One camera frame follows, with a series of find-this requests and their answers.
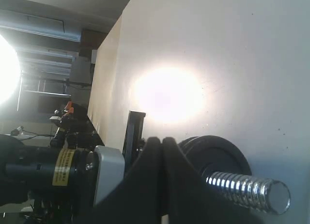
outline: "bright light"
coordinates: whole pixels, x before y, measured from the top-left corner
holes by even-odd
[[[202,91],[189,72],[174,68],[154,70],[135,83],[134,94],[148,118],[163,123],[184,121],[202,107]]]
[[[0,104],[14,92],[20,77],[20,67],[15,50],[0,35]]]

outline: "screw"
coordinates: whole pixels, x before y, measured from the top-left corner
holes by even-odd
[[[287,186],[273,179],[215,172],[206,183],[235,204],[266,213],[283,214],[291,204]]]
[[[85,169],[86,169],[86,171],[92,170],[93,169],[93,163],[86,164]]]

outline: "yellow label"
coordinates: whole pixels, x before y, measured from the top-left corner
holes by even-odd
[[[72,158],[74,155],[72,149],[62,149],[59,152],[54,176],[53,176],[53,186],[67,186],[69,180],[69,172],[72,163]]]

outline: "ceiling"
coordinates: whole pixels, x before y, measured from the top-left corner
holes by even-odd
[[[29,0],[86,15],[98,21],[115,23],[129,0]]]

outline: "threaded rod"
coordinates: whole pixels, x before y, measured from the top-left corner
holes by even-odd
[[[206,183],[237,205],[275,215],[283,214],[291,204],[287,186],[273,179],[215,172]]]

